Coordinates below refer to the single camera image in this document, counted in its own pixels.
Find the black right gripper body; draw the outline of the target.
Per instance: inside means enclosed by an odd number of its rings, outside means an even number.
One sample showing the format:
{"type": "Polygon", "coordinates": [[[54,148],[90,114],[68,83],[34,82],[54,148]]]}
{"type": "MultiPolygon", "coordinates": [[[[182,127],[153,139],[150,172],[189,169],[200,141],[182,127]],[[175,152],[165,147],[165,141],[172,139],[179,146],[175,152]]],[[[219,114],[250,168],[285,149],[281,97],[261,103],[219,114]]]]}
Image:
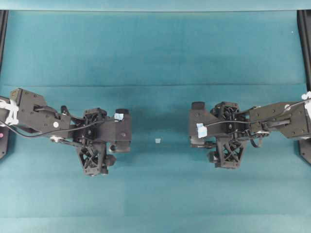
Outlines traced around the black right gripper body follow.
{"type": "Polygon", "coordinates": [[[229,124],[229,126],[221,125],[221,133],[217,135],[217,138],[231,138],[239,141],[250,140],[253,147],[260,147],[263,137],[267,137],[270,133],[268,131],[259,131],[257,133],[251,132],[251,124],[248,110],[239,111],[235,114],[235,118],[238,120],[238,124],[229,124]]]}

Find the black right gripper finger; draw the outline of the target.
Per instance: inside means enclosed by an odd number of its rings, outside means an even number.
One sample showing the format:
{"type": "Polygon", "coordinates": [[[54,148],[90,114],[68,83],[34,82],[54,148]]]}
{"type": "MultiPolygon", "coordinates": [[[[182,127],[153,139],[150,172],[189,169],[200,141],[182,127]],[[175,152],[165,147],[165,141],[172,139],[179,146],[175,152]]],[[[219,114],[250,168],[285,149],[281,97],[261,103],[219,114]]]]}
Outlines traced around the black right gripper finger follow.
{"type": "Polygon", "coordinates": [[[241,165],[246,141],[231,138],[216,138],[216,150],[211,151],[208,160],[216,168],[237,169],[241,165]]]}
{"type": "Polygon", "coordinates": [[[240,109],[237,103],[223,101],[216,104],[210,113],[218,119],[218,122],[210,123],[210,126],[229,126],[229,124],[235,125],[235,122],[238,124],[235,114],[239,111],[240,109]]]}

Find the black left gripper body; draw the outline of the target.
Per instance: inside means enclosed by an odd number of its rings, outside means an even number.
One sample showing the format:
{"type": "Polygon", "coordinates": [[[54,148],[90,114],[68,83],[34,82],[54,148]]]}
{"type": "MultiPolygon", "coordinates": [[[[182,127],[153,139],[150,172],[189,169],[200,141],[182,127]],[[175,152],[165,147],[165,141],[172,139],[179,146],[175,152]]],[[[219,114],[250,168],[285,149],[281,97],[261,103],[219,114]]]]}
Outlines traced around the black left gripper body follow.
{"type": "Polygon", "coordinates": [[[99,127],[108,120],[107,112],[101,108],[88,109],[84,111],[83,117],[72,116],[66,106],[61,106],[61,113],[69,116],[73,125],[69,132],[71,142],[64,138],[52,135],[50,140],[55,143],[72,145],[77,148],[86,147],[94,150],[106,150],[106,143],[99,139],[99,127]]]}

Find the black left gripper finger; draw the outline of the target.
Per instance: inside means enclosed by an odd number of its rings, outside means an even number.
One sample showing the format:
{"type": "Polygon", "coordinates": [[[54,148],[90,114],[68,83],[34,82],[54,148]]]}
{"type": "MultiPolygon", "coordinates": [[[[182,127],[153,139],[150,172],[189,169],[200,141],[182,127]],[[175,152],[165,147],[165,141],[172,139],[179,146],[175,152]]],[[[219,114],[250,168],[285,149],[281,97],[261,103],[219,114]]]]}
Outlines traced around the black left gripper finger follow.
{"type": "MultiPolygon", "coordinates": [[[[107,116],[107,112],[100,108],[88,109],[84,111],[85,125],[90,125],[91,123],[103,121],[107,116]]],[[[84,129],[85,136],[95,136],[98,128],[102,123],[93,124],[84,129]]]]}
{"type": "Polygon", "coordinates": [[[88,176],[106,175],[108,168],[113,166],[116,158],[107,154],[105,142],[94,142],[77,148],[83,171],[88,176]]]}

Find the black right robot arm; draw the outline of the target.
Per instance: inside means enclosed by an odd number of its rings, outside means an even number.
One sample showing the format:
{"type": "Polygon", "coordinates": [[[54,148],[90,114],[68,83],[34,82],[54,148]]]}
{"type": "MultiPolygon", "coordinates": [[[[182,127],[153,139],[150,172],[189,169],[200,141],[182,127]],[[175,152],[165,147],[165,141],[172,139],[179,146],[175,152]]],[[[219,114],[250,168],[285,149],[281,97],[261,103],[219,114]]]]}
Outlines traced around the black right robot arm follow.
{"type": "Polygon", "coordinates": [[[240,166],[247,142],[253,147],[262,146],[262,140],[271,132],[279,131],[286,138],[299,140],[311,136],[311,93],[301,96],[301,101],[278,102],[263,107],[254,106],[241,111],[237,103],[221,102],[210,113],[218,120],[205,127],[214,134],[216,141],[206,142],[215,148],[208,159],[216,168],[236,169],[240,166]]]}

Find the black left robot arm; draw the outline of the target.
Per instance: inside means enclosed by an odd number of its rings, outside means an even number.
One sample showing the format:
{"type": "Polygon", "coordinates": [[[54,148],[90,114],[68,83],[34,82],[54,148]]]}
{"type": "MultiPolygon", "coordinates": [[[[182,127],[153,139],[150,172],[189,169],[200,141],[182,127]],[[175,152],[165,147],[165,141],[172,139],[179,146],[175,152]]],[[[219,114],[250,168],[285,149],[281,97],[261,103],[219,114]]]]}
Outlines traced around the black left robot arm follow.
{"type": "Polygon", "coordinates": [[[82,117],[69,113],[66,106],[58,112],[43,96],[17,88],[10,97],[0,98],[0,125],[25,138],[47,137],[54,143],[75,147],[83,171],[88,176],[108,174],[116,158],[107,154],[107,142],[99,137],[100,127],[109,122],[100,108],[85,110],[82,117]]]}

